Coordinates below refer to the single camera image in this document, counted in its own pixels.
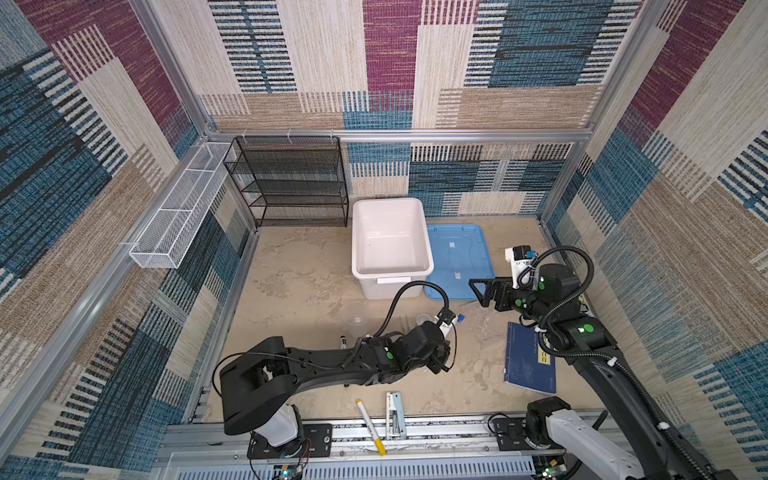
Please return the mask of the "white plastic storage bin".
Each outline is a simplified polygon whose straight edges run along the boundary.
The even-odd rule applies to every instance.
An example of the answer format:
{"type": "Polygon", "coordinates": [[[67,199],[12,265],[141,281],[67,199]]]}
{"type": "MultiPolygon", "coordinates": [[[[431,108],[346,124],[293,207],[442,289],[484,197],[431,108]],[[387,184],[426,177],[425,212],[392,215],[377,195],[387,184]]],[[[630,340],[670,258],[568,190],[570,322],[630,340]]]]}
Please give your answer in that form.
{"type": "Polygon", "coordinates": [[[434,270],[422,202],[359,200],[352,208],[351,268],[368,300],[390,300],[406,283],[434,270]]]}

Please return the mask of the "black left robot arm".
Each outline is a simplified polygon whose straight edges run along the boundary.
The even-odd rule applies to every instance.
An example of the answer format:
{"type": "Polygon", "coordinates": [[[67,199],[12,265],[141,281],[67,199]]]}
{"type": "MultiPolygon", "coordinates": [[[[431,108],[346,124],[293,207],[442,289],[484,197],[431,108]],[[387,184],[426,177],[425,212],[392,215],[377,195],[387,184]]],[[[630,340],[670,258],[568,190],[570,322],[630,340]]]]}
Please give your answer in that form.
{"type": "Polygon", "coordinates": [[[304,350],[287,347],[281,336],[267,338],[219,371],[224,432],[239,435],[272,422],[279,411],[291,420],[277,423],[277,434],[263,434],[274,447],[299,436],[288,400],[304,391],[335,385],[392,384],[411,371],[450,370],[451,327],[427,321],[404,335],[361,338],[350,349],[304,350]]]}

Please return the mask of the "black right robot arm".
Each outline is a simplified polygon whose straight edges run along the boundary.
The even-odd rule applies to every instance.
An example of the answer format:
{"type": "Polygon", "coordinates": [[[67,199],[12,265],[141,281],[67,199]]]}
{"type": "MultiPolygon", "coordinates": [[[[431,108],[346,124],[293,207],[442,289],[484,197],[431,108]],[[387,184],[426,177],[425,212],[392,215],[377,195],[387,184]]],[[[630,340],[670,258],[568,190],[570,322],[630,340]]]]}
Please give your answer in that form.
{"type": "Polygon", "coordinates": [[[557,444],[602,479],[732,479],[686,440],[625,363],[616,340],[595,317],[581,310],[589,286],[569,267],[545,264],[511,277],[472,279],[484,307],[514,310],[534,321],[539,347],[564,359],[587,382],[616,422],[631,449],[624,451],[578,419],[565,401],[548,397],[528,407],[530,443],[557,444]]]}

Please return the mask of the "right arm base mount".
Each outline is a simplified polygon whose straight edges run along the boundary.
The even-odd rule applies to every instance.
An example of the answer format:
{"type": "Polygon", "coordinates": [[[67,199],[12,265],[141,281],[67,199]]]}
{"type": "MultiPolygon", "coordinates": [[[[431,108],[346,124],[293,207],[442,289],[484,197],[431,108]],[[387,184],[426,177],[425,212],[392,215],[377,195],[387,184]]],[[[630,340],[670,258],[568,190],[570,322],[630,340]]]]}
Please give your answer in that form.
{"type": "Polygon", "coordinates": [[[547,418],[571,406],[557,396],[531,402],[524,417],[501,416],[490,420],[500,451],[547,450],[559,447],[548,433],[547,418]]]}

